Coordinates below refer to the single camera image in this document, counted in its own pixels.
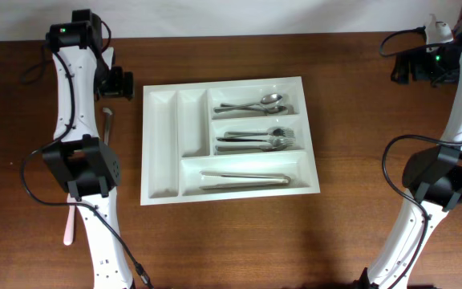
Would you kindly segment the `small steel teaspoon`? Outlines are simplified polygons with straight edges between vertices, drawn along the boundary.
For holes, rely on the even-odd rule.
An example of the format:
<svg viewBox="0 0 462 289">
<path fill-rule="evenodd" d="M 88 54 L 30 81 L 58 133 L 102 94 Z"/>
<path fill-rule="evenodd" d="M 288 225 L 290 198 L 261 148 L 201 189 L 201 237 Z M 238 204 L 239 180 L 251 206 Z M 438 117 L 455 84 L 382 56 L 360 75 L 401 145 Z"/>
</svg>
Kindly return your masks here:
<svg viewBox="0 0 462 289">
<path fill-rule="evenodd" d="M 103 114 L 105 115 L 103 142 L 104 144 L 108 145 L 111 133 L 113 111 L 110 108 L 103 108 Z"/>
</svg>

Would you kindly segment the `steel spoon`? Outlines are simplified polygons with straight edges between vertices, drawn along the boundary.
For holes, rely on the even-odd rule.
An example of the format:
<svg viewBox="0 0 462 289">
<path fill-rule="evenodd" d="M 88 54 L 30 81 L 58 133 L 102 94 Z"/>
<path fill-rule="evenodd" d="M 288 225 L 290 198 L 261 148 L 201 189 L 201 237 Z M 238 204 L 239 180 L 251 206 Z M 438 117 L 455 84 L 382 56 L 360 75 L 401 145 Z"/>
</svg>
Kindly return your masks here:
<svg viewBox="0 0 462 289">
<path fill-rule="evenodd" d="M 275 106 L 273 108 L 256 108 L 253 106 L 239 108 L 239 110 L 243 111 L 253 111 L 253 112 L 262 112 L 266 116 L 268 115 L 287 115 L 289 113 L 289 109 L 286 106 Z"/>
<path fill-rule="evenodd" d="M 283 100 L 283 96 L 278 93 L 273 93 L 269 94 L 266 96 L 263 96 L 259 102 L 257 103 L 248 103 L 248 104 L 240 104 L 240 105 L 231 105 L 231 106 L 225 106 L 225 107 L 216 107 L 213 109 L 215 113 L 222 113 L 222 112 L 229 112 L 232 110 L 238 110 L 239 108 L 243 107 L 248 107 L 248 106 L 253 106 L 253 107 L 259 107 L 259 108 L 273 108 L 275 106 L 278 106 Z"/>
</svg>

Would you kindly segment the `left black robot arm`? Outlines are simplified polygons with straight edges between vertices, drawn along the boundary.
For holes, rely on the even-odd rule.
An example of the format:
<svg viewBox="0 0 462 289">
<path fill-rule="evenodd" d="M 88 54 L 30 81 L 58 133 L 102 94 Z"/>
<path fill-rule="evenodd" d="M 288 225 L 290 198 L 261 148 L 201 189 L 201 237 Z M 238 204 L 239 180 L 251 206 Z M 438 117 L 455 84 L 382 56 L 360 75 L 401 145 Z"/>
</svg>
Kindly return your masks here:
<svg viewBox="0 0 462 289">
<path fill-rule="evenodd" d="M 113 48 L 103 42 L 103 22 L 91 10 L 75 10 L 71 21 L 46 34 L 58 81 L 55 143 L 43 160 L 83 219 L 96 288 L 133 288 L 116 214 L 120 161 L 100 137 L 95 102 L 132 99 L 134 78 L 115 64 Z"/>
</svg>

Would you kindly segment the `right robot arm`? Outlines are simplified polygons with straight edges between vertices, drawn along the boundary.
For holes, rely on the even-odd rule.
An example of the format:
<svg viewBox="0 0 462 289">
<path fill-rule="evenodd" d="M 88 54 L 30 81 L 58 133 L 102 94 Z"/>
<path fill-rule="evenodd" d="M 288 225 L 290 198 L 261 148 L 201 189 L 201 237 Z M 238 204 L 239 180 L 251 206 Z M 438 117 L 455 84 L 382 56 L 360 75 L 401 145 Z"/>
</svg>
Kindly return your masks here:
<svg viewBox="0 0 462 289">
<path fill-rule="evenodd" d="M 403 204 L 379 257 L 363 269 L 354 288 L 406 288 L 409 276 L 433 230 L 462 203 L 462 7 L 455 26 L 435 17 L 412 29 L 425 44 L 391 53 L 391 81 L 407 84 L 427 80 L 433 87 L 454 83 L 455 99 L 441 138 L 407 134 L 396 142 L 420 140 L 432 147 L 414 153 L 395 191 Z"/>
</svg>

